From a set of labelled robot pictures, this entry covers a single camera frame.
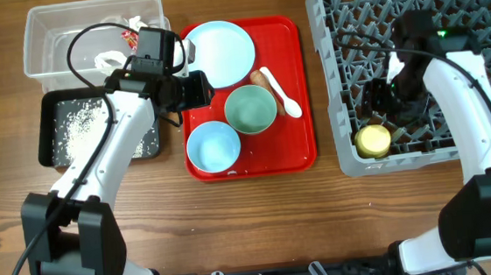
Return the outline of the red snack wrapper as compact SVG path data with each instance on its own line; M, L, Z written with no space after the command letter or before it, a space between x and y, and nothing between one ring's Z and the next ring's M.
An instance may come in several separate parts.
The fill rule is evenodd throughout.
M129 31L129 30L125 30L124 32L122 32L121 37L122 37L122 39L124 39L127 42L127 44L130 47L130 50L132 52L135 52L137 50L137 46L138 46L138 34L137 33L134 33L134 32Z

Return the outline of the yellow cup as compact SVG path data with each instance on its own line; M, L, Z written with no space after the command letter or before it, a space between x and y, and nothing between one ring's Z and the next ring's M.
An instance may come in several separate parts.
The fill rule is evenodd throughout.
M384 158L391 145L391 134L384 126L373 124L356 132L354 144L361 158Z

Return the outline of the white tissue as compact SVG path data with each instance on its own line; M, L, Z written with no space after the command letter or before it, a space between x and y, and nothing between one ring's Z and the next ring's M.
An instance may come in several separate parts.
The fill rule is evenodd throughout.
M144 23L139 16L129 18L128 23L129 23L129 28L136 32L139 32L141 28L147 27L147 24Z

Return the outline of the pale green bowl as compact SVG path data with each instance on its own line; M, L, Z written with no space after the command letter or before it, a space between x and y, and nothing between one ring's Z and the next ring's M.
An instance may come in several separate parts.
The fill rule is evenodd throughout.
M263 87L249 84L231 92L224 103L229 125L246 135L260 134L274 123L277 103Z

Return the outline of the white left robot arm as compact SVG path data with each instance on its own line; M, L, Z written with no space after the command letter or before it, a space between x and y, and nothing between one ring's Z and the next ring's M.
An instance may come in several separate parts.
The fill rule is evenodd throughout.
M78 154L48 194L26 197L26 248L11 275L24 264L31 275L159 275L129 261L113 207L134 150L151 126L214 98L205 73L188 69L195 51L175 32L142 27L137 53L102 86L87 85L107 113L102 137Z

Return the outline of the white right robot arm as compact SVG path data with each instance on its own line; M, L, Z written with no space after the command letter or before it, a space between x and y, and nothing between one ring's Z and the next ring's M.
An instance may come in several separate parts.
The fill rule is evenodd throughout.
M491 84L478 40L465 27L438 28L429 10L391 24L388 77L364 85L361 113L405 123L426 95L440 107L459 152L464 186L441 209L438 225L398 245L405 273L443 270L491 258Z

